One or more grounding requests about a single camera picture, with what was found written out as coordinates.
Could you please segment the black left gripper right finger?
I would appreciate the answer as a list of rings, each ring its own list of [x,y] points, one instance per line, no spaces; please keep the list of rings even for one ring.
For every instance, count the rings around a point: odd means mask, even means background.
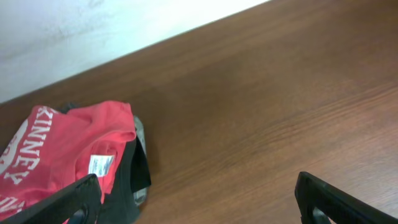
[[[397,218],[308,172],[298,174],[295,198],[302,224],[397,224]]]

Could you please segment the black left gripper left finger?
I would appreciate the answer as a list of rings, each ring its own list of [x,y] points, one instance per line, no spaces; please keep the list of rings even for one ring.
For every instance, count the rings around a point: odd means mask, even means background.
[[[101,208],[98,178],[89,174],[1,224],[95,223]]]

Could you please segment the orange printed t-shirt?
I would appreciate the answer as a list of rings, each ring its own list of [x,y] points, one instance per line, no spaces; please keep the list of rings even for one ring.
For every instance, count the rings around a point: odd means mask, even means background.
[[[131,106],[105,101],[66,113],[37,105],[1,155],[1,220],[94,174],[100,201],[127,199],[136,130]]]

